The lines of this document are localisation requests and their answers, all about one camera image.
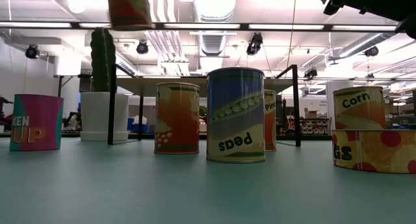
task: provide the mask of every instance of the ceiling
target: ceiling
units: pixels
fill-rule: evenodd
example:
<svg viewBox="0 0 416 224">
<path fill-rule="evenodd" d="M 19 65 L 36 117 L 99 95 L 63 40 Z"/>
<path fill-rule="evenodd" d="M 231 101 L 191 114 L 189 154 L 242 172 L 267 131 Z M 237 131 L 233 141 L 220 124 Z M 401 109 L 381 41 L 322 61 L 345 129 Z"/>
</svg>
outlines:
<svg viewBox="0 0 416 224">
<path fill-rule="evenodd" d="M 108 22 L 107 0 L 83 0 L 85 10 L 80 14 L 73 13 L 68 5 L 68 0 L 0 0 L 0 20 L 16 21 L 83 21 L 83 22 Z M 154 11 L 157 10 L 157 0 L 154 0 Z M 179 22 L 193 22 L 194 10 L 192 0 L 174 0 L 174 14 Z M 316 24 L 364 24 L 364 25 L 394 25 L 396 22 L 373 14 L 359 14 L 359 11 L 345 6 L 333 16 L 323 14 L 324 6 L 320 0 L 237 0 L 233 22 L 236 23 L 316 23 Z M 120 54 L 129 63 L 136 66 L 141 74 L 160 75 L 157 69 L 159 55 L 148 42 L 149 52 L 139 55 L 135 49 L 139 40 L 147 40 L 142 31 L 120 32 L 112 31 L 114 43 Z M 20 37 L 54 37 L 64 40 L 80 53 L 84 53 L 83 69 L 90 69 L 89 43 L 91 31 L 75 30 L 29 30 L 14 29 L 13 34 Z M 366 33 L 360 32 L 261 32 L 263 46 L 258 54 L 248 56 L 246 48 L 253 32 L 235 32 L 234 36 L 228 36 L 224 49 L 224 58 L 221 58 L 221 67 L 248 66 L 263 70 L 266 75 L 277 75 L 288 65 L 304 65 L 314 57 L 318 57 L 316 68 L 320 76 L 326 72 L 329 66 L 325 63 L 325 55 L 329 48 L 342 48 L 362 38 Z M 74 36 L 84 36 L 84 44 L 73 42 Z M 200 70 L 200 50 L 197 36 L 191 36 L 190 31 L 179 31 L 181 46 L 189 61 L 189 71 Z M 367 59 L 363 55 L 354 55 L 348 59 L 337 61 L 353 67 L 355 75 L 364 77 L 367 73 L 388 68 L 397 62 L 413 57 L 416 49 L 414 40 L 405 34 L 396 36 L 378 44 L 380 53 L 378 56 Z M 411 73 L 416 65 L 408 64 L 392 69 L 380 77 L 397 77 Z"/>
</svg>

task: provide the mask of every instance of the table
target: table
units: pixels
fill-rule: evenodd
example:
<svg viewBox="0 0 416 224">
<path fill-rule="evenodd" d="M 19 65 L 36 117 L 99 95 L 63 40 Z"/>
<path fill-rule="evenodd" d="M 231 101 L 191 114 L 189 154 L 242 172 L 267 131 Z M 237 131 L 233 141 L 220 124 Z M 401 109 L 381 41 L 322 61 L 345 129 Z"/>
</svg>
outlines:
<svg viewBox="0 0 416 224">
<path fill-rule="evenodd" d="M 414 223 L 416 176 L 332 166 L 331 142 L 278 145 L 258 164 L 154 155 L 153 140 L 63 138 L 9 152 L 0 138 L 0 223 Z"/>
</svg>

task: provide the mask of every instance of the fluorescent light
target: fluorescent light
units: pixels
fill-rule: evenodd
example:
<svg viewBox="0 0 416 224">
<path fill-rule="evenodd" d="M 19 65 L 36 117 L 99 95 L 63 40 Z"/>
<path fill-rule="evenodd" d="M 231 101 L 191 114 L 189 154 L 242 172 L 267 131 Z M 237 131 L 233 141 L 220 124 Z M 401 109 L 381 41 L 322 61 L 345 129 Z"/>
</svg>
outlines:
<svg viewBox="0 0 416 224">
<path fill-rule="evenodd" d="M 236 36 L 236 32 L 189 32 L 191 36 Z"/>
<path fill-rule="evenodd" d="M 322 30 L 323 25 L 250 24 L 249 29 Z"/>
<path fill-rule="evenodd" d="M 70 23 L 35 23 L 35 22 L 0 22 L 0 27 L 20 27 L 20 28 L 60 28 L 68 29 L 71 27 Z"/>
<path fill-rule="evenodd" d="M 151 78 L 151 79 L 178 79 L 181 78 L 180 76 L 167 76 L 167 75 L 144 75 L 143 78 Z"/>
<path fill-rule="evenodd" d="M 87 28 L 87 29 L 95 29 L 96 27 L 109 28 L 110 24 L 109 23 L 80 23 L 79 26 L 81 26 L 82 28 Z"/>
<path fill-rule="evenodd" d="M 398 101 L 398 100 L 406 100 L 407 98 L 410 98 L 410 97 L 399 97 L 399 98 L 396 98 L 396 99 L 393 99 L 394 101 Z"/>
<path fill-rule="evenodd" d="M 396 26 L 383 25 L 334 25 L 332 30 L 345 31 L 394 31 Z"/>
<path fill-rule="evenodd" d="M 238 23 L 165 23 L 166 29 L 239 29 Z"/>
</svg>

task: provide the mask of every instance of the cactus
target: cactus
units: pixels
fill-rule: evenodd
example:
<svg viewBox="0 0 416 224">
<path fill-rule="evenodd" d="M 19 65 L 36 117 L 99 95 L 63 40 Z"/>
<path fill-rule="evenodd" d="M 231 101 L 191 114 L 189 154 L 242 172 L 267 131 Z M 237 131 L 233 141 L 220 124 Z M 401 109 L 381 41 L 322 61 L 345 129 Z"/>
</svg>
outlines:
<svg viewBox="0 0 416 224">
<path fill-rule="evenodd" d="M 109 92 L 112 69 L 116 69 L 116 48 L 107 29 L 96 28 L 91 35 L 92 85 L 95 92 Z"/>
</svg>

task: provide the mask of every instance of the ceiling duct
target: ceiling duct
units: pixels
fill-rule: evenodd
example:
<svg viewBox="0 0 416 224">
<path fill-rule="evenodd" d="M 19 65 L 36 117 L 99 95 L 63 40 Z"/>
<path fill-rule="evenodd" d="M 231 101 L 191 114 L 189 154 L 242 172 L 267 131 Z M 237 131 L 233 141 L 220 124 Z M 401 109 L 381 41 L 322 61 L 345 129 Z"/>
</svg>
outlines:
<svg viewBox="0 0 416 224">
<path fill-rule="evenodd" d="M 233 19 L 236 0 L 194 0 L 194 15 L 197 22 L 229 23 Z M 199 35 L 202 53 L 218 56 L 226 45 L 226 36 Z"/>
<path fill-rule="evenodd" d="M 396 33 L 392 32 L 385 32 L 385 33 L 370 33 L 365 35 L 364 37 L 352 42 L 350 45 L 334 51 L 334 56 L 329 58 L 329 60 L 339 60 L 343 58 L 348 58 L 353 55 L 356 55 L 360 52 L 364 52 L 371 47 L 384 42 L 387 39 L 392 38 Z"/>
</svg>

